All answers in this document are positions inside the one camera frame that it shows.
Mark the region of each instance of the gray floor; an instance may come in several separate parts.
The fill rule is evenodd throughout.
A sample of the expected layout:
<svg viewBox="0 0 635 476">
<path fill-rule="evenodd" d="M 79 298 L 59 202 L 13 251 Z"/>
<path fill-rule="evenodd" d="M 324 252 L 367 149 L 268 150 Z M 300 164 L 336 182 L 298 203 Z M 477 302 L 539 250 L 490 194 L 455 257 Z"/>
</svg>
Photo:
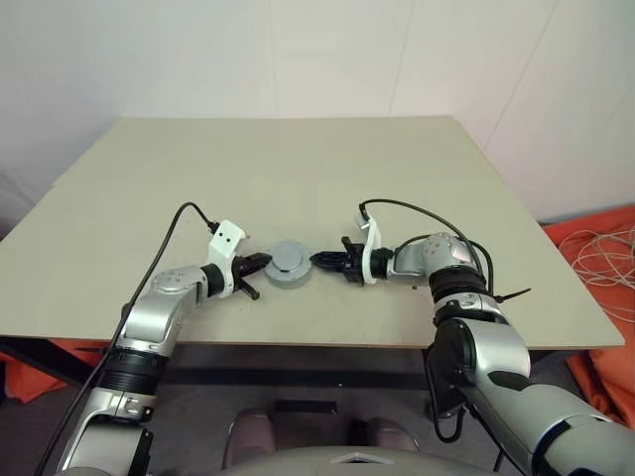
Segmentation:
<svg viewBox="0 0 635 476">
<path fill-rule="evenodd" d="M 223 366 L 317 368 L 320 370 L 382 370 L 413 372 L 421 369 L 415 351 L 367 349 L 195 347 L 180 349 L 174 365 L 223 362 Z M 562 362 L 542 365 L 536 379 L 576 392 Z M 37 457 L 74 393 L 64 389 L 28 405 L 5 401 L 0 407 L 0 474 L 22 476 L 33 472 Z M 149 424 L 155 433 L 150 470 L 156 476 L 198 476 L 216 473 L 229 426 L 238 412 L 250 407 L 270 408 L 276 400 L 325 400 L 337 403 L 338 416 L 306 417 L 307 441 L 343 443 L 350 417 L 387 417 L 398 421 L 420 442 L 424 452 L 491 469 L 497 449 L 470 416 L 463 436 L 454 444 L 436 440 L 423 416 L 426 392 L 366 389 L 308 389 L 253 386 L 163 386 L 160 404 Z M 501 474 L 518 475 L 503 463 Z"/>
</svg>

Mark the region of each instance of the table leg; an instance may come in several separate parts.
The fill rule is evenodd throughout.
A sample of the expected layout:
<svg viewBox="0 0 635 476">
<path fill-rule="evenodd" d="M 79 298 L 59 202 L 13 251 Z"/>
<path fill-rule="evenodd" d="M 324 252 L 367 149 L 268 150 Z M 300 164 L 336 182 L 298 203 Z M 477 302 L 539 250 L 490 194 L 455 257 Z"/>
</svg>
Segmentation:
<svg viewBox="0 0 635 476">
<path fill-rule="evenodd" d="M 0 336 L 0 351 L 71 385 L 81 385 L 92 367 L 47 339 Z"/>
</svg>

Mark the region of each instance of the black cable tie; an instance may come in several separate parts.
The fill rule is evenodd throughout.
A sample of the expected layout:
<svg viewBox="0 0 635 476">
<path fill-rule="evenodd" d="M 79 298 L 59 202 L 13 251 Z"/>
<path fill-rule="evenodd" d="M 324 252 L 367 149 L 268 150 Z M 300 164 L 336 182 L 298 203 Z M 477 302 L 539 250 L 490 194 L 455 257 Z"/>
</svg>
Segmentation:
<svg viewBox="0 0 635 476">
<path fill-rule="evenodd" d="M 506 301 L 507 299 L 516 298 L 516 297 L 518 297 L 518 296 L 520 296 L 520 295 L 523 295 L 524 293 L 528 293 L 528 292 L 529 292 L 529 291 L 531 291 L 531 290 L 532 290 L 531 288 L 526 288 L 525 290 L 518 291 L 518 292 L 516 292 L 516 293 L 512 293 L 511 295 L 507 295 L 507 296 L 495 296 L 495 297 L 494 297 L 494 300 L 500 304 L 501 302 L 504 302 L 504 301 Z"/>
</svg>

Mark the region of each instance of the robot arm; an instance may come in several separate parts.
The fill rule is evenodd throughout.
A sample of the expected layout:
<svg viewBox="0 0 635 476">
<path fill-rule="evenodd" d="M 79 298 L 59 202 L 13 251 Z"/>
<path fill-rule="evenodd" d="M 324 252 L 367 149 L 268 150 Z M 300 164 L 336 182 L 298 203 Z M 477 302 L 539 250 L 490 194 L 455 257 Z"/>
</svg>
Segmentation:
<svg viewBox="0 0 635 476">
<path fill-rule="evenodd" d="M 360 228 L 379 236 L 369 218 Z M 426 364 L 435 417 L 468 408 L 524 474 L 632 474 L 635 432 L 563 389 L 529 380 L 529 352 L 462 240 L 438 233 L 398 252 L 378 239 L 342 243 L 345 252 L 317 253 L 314 264 L 359 285 L 430 287 L 437 333 Z"/>
<path fill-rule="evenodd" d="M 271 257 L 237 257 L 245 233 L 224 220 L 209 243 L 208 262 L 158 274 L 130 310 L 115 348 L 96 379 L 63 452 L 58 471 L 91 468 L 110 476 L 145 476 L 156 390 L 185 319 L 204 300 L 244 291 L 259 294 L 243 278 Z"/>
</svg>

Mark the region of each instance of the white cable bundle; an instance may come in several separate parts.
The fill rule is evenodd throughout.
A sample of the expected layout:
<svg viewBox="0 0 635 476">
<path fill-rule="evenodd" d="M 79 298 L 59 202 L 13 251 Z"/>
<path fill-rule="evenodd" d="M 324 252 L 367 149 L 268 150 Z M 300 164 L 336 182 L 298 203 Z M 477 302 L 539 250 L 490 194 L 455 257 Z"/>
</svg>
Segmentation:
<svg viewBox="0 0 635 476">
<path fill-rule="evenodd" d="M 574 236 L 592 235 L 593 239 L 585 244 L 577 253 L 571 267 L 586 284 L 592 286 L 624 286 L 633 291 L 631 307 L 606 304 L 600 302 L 604 312 L 625 322 L 635 323 L 635 226 L 628 231 L 617 233 L 596 233 L 591 230 L 580 230 L 565 238 L 558 249 L 564 253 L 565 244 Z M 621 244 L 628 247 L 628 253 L 606 251 L 607 243 Z M 588 259 L 604 257 L 605 269 L 597 270 L 588 265 Z M 616 311 L 625 312 L 631 318 L 624 317 Z"/>
</svg>

